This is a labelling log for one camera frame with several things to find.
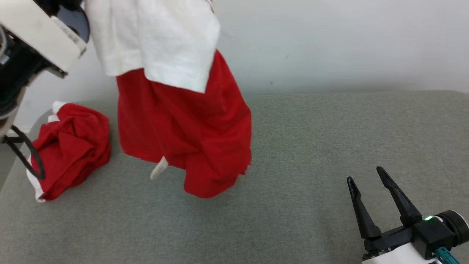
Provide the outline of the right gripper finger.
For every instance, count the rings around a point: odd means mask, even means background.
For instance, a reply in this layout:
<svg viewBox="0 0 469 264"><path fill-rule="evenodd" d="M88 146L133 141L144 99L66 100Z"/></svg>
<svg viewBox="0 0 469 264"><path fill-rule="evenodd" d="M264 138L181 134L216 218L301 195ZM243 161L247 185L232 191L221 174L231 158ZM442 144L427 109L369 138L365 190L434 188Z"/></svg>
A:
<svg viewBox="0 0 469 264"><path fill-rule="evenodd" d="M347 186L362 239L373 239L381 235L381 230L376 226L361 200L361 193L352 177L347 177Z"/></svg>
<svg viewBox="0 0 469 264"><path fill-rule="evenodd" d="M385 171L383 167L376 167L376 171L380 176L382 184L387 188L400 212L400 221L406 226L410 227L416 222L422 221L422 214L415 207L414 204L408 199L405 193L400 187L394 182L390 175Z"/></svg>

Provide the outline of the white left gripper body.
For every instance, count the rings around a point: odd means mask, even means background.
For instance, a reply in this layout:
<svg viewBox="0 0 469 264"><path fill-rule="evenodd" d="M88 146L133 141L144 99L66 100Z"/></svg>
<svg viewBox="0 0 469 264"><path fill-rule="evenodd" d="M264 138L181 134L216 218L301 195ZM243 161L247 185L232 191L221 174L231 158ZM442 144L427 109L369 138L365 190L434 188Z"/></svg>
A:
<svg viewBox="0 0 469 264"><path fill-rule="evenodd" d="M60 78L89 42L89 21L80 0L2 0L0 21L8 35L27 45Z"/></svg>

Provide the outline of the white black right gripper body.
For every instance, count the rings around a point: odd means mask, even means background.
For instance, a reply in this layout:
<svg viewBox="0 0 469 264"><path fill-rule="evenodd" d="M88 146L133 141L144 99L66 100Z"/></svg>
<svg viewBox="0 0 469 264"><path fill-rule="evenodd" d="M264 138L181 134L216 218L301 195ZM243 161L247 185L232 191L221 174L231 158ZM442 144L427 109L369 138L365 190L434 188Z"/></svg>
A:
<svg viewBox="0 0 469 264"><path fill-rule="evenodd" d="M443 224L413 224L365 239L364 264L439 264L436 246L446 244Z"/></svg>

